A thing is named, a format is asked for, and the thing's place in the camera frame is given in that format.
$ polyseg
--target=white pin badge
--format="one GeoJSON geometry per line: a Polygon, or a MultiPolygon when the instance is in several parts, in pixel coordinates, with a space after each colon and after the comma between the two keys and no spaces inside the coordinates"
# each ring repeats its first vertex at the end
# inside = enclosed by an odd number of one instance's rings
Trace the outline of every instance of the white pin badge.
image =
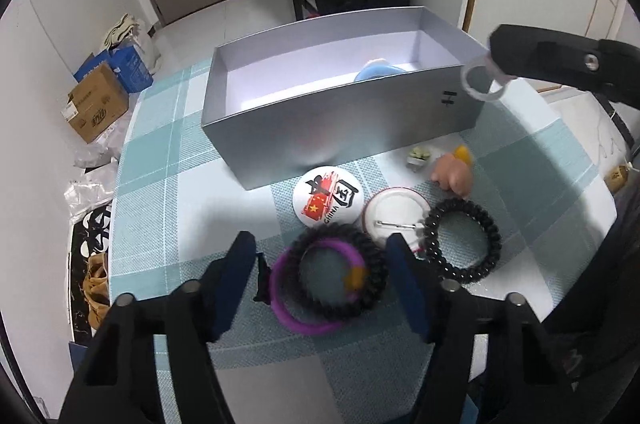
{"type": "Polygon", "coordinates": [[[293,188],[293,210],[305,226],[351,224],[362,213],[362,185],[347,170],[321,166],[302,176],[293,188]]]}

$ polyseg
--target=brown bag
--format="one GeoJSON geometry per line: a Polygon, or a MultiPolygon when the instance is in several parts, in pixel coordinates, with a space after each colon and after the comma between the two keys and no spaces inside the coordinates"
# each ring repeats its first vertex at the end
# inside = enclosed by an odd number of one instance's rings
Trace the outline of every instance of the brown bag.
{"type": "Polygon", "coordinates": [[[82,290],[86,302],[89,303],[89,324],[97,330],[109,310],[106,253],[89,257],[82,290]]]}

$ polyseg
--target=screw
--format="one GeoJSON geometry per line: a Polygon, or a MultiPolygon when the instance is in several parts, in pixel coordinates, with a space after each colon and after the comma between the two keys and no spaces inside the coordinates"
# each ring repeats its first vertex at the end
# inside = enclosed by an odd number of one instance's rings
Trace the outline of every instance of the screw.
{"type": "Polygon", "coordinates": [[[197,292],[200,288],[200,282],[196,279],[190,279],[182,284],[182,290],[186,293],[197,292]]]}
{"type": "Polygon", "coordinates": [[[512,292],[507,296],[507,299],[514,305],[521,307],[527,303],[527,299],[519,292],[512,292]]]}
{"type": "Polygon", "coordinates": [[[596,72],[600,68],[600,62],[595,54],[587,54],[584,56],[584,64],[591,72],[596,72]]]}
{"type": "Polygon", "coordinates": [[[458,283],[454,279],[445,278],[444,280],[442,280],[440,286],[447,292],[455,292],[460,288],[460,283],[458,283]]]}
{"type": "Polygon", "coordinates": [[[116,298],[116,305],[118,307],[126,307],[127,305],[129,305],[133,300],[134,300],[134,296],[128,292],[125,292],[124,294],[120,294],[117,298],[116,298]]]}

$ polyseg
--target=chinese character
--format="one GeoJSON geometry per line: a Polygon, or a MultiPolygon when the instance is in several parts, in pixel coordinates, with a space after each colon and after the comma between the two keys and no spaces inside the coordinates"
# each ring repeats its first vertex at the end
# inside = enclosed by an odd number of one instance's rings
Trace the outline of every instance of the chinese character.
{"type": "Polygon", "coordinates": [[[310,195],[313,195],[317,192],[324,193],[325,195],[331,194],[331,192],[326,189],[326,187],[331,184],[331,180],[323,180],[321,175],[316,175],[315,179],[306,181],[306,184],[309,184],[311,186],[310,195]]]}
{"type": "Polygon", "coordinates": [[[358,193],[358,189],[354,188],[347,181],[340,179],[334,188],[334,199],[343,207],[350,208],[353,204],[353,198],[358,193]]]}

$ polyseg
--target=purple hair tie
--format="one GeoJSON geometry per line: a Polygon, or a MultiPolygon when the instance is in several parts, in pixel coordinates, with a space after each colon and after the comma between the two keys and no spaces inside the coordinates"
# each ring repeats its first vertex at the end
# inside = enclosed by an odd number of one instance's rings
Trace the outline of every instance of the purple hair tie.
{"type": "MultiPolygon", "coordinates": [[[[339,239],[321,239],[317,242],[314,242],[313,246],[311,247],[319,247],[321,245],[338,251],[349,261],[349,265],[351,266],[351,268],[365,266],[364,258],[362,258],[358,250],[351,244],[343,242],[339,239]]],[[[273,267],[271,268],[271,276],[269,278],[271,308],[273,309],[273,313],[276,315],[278,321],[292,332],[295,332],[296,334],[302,334],[303,336],[320,336],[322,334],[332,332],[342,327],[344,323],[339,321],[317,324],[303,323],[302,321],[295,319],[287,310],[287,308],[284,306],[284,303],[278,298],[277,291],[279,284],[278,280],[280,279],[280,274],[284,270],[284,266],[288,257],[289,248],[285,249],[285,251],[275,261],[273,267]]]]}

